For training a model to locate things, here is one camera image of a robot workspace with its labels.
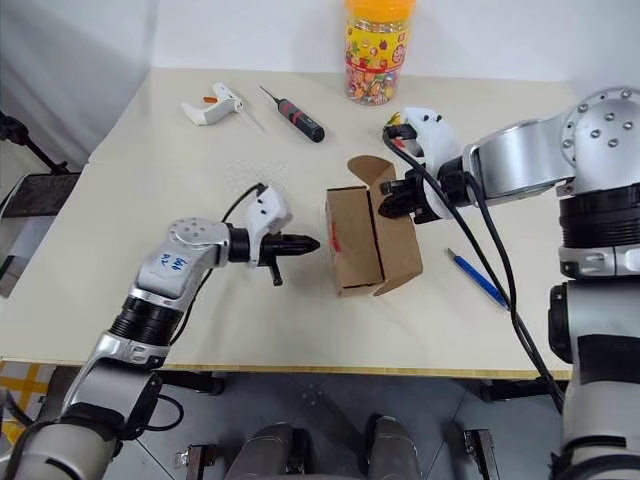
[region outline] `black screwdriver handle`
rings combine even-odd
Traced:
[[[278,101],[278,111],[312,141],[318,143],[324,138],[324,128],[286,98]]]

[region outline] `colorful label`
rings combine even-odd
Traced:
[[[409,29],[394,33],[374,33],[354,28],[345,30],[345,62],[365,73],[393,72],[402,66]]]

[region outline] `table edge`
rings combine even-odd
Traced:
[[[81,362],[35,360],[25,358],[1,357],[2,362],[39,363],[60,366],[83,365]],[[169,363],[165,370],[200,370],[210,372],[255,372],[255,373],[329,373],[356,375],[398,375],[406,377],[450,377],[450,378],[478,378],[478,379],[522,379],[531,380],[540,374],[536,370],[492,370],[492,369],[464,369],[464,368],[408,368],[408,367],[336,367],[328,365],[225,365],[225,364],[193,364]],[[556,380],[569,380],[570,370],[552,370]]]

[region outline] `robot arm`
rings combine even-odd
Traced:
[[[249,207],[246,229],[195,217],[173,222],[69,388],[60,418],[27,429],[4,478],[102,478],[122,441],[139,437],[148,426],[162,387],[154,369],[169,354],[203,274],[228,262],[267,266],[274,285],[281,285],[278,256],[319,248],[311,237],[280,233],[290,220],[284,199],[266,188]]]
[[[640,91],[598,92],[548,120],[496,132],[460,156],[460,150],[451,154],[454,137],[441,119],[411,108],[405,123],[385,128],[387,145],[418,158],[410,159],[414,169],[405,180],[382,186],[390,195],[380,214],[412,212],[415,223],[451,218],[418,172],[418,160],[448,202],[459,207],[509,202],[557,186],[563,197],[560,269],[573,280],[551,290],[549,343],[573,365],[573,375],[564,402],[562,452],[552,475],[600,479],[615,472],[615,478],[638,478]]]

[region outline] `white wall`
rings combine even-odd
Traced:
[[[155,0],[0,0],[0,106],[83,165],[144,79]]]
[[[160,0],[153,64],[342,71],[342,0]],[[418,0],[406,73],[640,85],[640,1]]]

